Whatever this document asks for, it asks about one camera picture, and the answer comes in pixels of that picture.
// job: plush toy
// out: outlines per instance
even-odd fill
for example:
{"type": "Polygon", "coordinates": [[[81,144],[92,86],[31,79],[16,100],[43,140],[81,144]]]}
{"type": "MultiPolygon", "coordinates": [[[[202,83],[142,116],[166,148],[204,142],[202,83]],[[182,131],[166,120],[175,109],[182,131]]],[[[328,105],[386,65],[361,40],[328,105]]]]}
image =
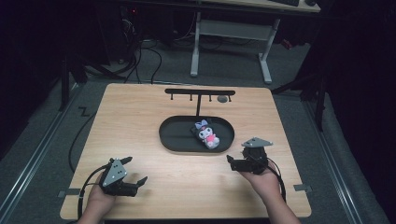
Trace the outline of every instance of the plush toy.
{"type": "Polygon", "coordinates": [[[205,146],[209,149],[217,147],[220,140],[213,133],[213,128],[207,123],[206,120],[195,123],[197,137],[205,143],[205,146]]]}

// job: gray carpet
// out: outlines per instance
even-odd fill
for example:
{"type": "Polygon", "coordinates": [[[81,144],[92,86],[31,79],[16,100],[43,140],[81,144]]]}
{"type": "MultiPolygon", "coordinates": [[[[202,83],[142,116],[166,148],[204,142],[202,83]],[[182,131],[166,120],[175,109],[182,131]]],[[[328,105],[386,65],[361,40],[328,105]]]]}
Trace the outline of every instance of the gray carpet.
{"type": "MultiPolygon", "coordinates": [[[[154,44],[148,42],[145,45],[153,46],[154,44]]],[[[153,49],[162,56],[161,67],[154,78],[157,81],[156,84],[161,81],[274,89],[294,79],[309,46],[296,47],[291,50],[286,50],[279,45],[272,47],[268,64],[274,82],[270,86],[263,84],[256,54],[234,52],[226,48],[204,49],[201,51],[199,76],[192,78],[189,75],[191,46],[174,45],[169,48],[158,44],[153,49]]],[[[139,78],[149,81],[159,64],[160,57],[155,52],[143,49],[142,60],[138,65],[139,78]]],[[[119,67],[122,65],[113,64],[109,68],[116,70],[119,67]]],[[[88,120],[89,117],[86,116],[92,115],[97,110],[105,87],[111,82],[116,81],[105,77],[89,76],[87,84],[72,91],[76,97],[66,114],[58,112],[61,103],[60,84],[58,84],[47,101],[30,118],[28,126],[18,141],[7,156],[0,161],[0,169],[3,171],[0,189],[0,201],[2,202],[6,200],[8,193],[12,190],[36,148],[40,146],[40,141],[45,136],[46,130],[56,116],[64,115],[57,132],[48,143],[48,151],[45,152],[44,159],[39,161],[39,167],[34,170],[33,178],[21,197],[17,199],[17,205],[10,209],[7,223],[68,222],[59,216],[64,199],[58,197],[58,193],[68,188],[73,176],[67,161],[69,149],[78,131],[88,120]],[[86,108],[85,114],[82,113],[83,107],[86,108]]],[[[131,75],[129,82],[137,82],[135,73],[131,75]]],[[[323,154],[322,149],[325,144],[331,149],[334,159],[337,161],[337,168],[343,174],[346,185],[359,209],[361,222],[357,223],[389,223],[347,147],[332,112],[331,102],[327,98],[323,117],[324,132],[318,133],[309,112],[313,103],[301,102],[298,93],[297,91],[286,91],[275,95],[274,98],[301,178],[312,189],[307,192],[312,215],[302,218],[301,221],[307,224],[351,223],[348,218],[349,214],[339,198],[339,189],[334,184],[327,158],[323,154]]],[[[78,162],[91,125],[92,120],[78,135],[72,148],[71,158],[74,167],[78,162]]]]}

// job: oval tray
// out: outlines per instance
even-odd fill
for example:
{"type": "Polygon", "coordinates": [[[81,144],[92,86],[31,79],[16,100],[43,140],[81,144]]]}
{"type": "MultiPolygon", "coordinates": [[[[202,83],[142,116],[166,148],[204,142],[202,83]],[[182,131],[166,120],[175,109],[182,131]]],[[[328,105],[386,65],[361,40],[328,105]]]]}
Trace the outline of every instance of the oval tray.
{"type": "Polygon", "coordinates": [[[176,152],[219,153],[227,150],[233,143],[233,126],[225,119],[208,116],[173,116],[166,119],[160,126],[160,138],[163,145],[176,152]],[[214,149],[209,149],[191,131],[195,122],[203,119],[211,120],[214,134],[220,143],[214,149]]]}

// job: plush toy face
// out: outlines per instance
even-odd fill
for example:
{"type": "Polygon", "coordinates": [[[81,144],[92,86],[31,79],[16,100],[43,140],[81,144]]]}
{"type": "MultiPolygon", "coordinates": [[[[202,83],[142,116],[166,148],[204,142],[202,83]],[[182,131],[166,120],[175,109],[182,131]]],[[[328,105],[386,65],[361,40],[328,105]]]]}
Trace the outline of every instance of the plush toy face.
{"type": "Polygon", "coordinates": [[[198,134],[199,138],[206,139],[208,136],[213,134],[213,130],[211,128],[204,128],[198,134]]]}

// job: table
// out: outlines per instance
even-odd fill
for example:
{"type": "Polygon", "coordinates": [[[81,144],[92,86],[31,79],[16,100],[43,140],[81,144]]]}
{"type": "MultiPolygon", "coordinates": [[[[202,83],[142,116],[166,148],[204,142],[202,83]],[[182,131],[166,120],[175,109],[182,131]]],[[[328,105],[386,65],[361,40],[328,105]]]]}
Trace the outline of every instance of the table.
{"type": "MultiPolygon", "coordinates": [[[[268,0],[200,0],[201,2],[216,3],[216,4],[229,4],[244,7],[263,7],[276,10],[289,10],[289,11],[299,11],[299,12],[320,12],[320,7],[314,5],[310,7],[305,3],[304,0],[300,0],[299,6],[292,7],[285,4],[279,4],[271,2],[268,0]]],[[[276,31],[280,19],[275,19],[272,25],[256,25],[256,24],[246,24],[239,22],[229,22],[229,21],[213,21],[213,20],[201,20],[201,12],[197,13],[197,20],[195,25],[195,43],[194,50],[192,52],[191,60],[191,76],[198,76],[199,67],[199,40],[200,35],[218,35],[226,37],[235,38],[245,38],[265,41],[262,53],[259,54],[259,62],[262,67],[262,75],[264,82],[266,84],[271,84],[272,79],[270,71],[268,69],[267,57],[271,46],[273,44],[276,31]]]]}
{"type": "MultiPolygon", "coordinates": [[[[226,160],[226,155],[242,159],[241,144],[253,136],[274,143],[265,150],[282,172],[288,205],[298,217],[308,217],[311,208],[306,194],[293,187],[302,180],[272,94],[265,88],[108,85],[70,189],[80,189],[89,174],[109,158],[132,156],[124,165],[129,174],[123,181],[135,183],[144,176],[148,181],[135,197],[118,197],[106,219],[268,217],[261,199],[226,160]],[[201,116],[222,117],[233,125],[230,148],[220,154],[166,149],[160,141],[160,125],[175,115],[195,115],[197,101],[194,96],[190,101],[189,95],[174,95],[171,100],[164,92],[167,88],[235,91],[231,102],[215,98],[209,102],[203,96],[201,103],[201,116]]],[[[66,196],[61,217],[76,219],[77,207],[78,196],[66,196]]]]}

